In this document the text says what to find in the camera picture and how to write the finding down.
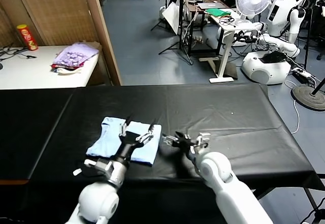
purple bag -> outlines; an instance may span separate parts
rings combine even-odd
[[[75,43],[65,48],[52,64],[53,68],[74,70],[83,67],[85,61],[98,54],[98,50],[83,43]]]

folded cloth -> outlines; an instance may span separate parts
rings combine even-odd
[[[111,157],[121,145],[119,138],[121,124],[125,119],[115,117],[105,117],[102,122],[102,133],[100,138],[87,149],[86,154],[90,156]],[[149,124],[131,121],[127,131],[135,134],[145,134],[148,132]],[[161,134],[161,125],[154,125],[153,138],[143,147],[134,150],[131,160],[153,164],[157,154],[158,144]]]
[[[55,59],[52,68],[77,69],[99,51],[83,43],[75,43],[65,48]]]

light blue towel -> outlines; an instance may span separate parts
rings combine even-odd
[[[105,117],[102,122],[102,133],[100,138],[87,149],[86,154],[102,157],[111,157],[114,155],[121,145],[118,135],[120,133],[121,124],[124,122],[125,119]],[[149,126],[149,124],[131,121],[126,130],[142,135],[148,132]],[[135,149],[131,156],[131,160],[150,163],[152,165],[157,154],[160,133],[161,125],[155,125],[153,129],[153,138],[142,148]]]

wooden partition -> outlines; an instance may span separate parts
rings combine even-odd
[[[0,0],[0,45],[21,39],[16,25],[27,24],[39,45],[70,45],[97,41],[114,85],[119,70],[98,0]]]

round base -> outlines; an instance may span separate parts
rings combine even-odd
[[[300,85],[291,90],[291,95],[303,107],[314,111],[325,111],[325,93],[318,91],[312,95],[313,91],[312,87]]]

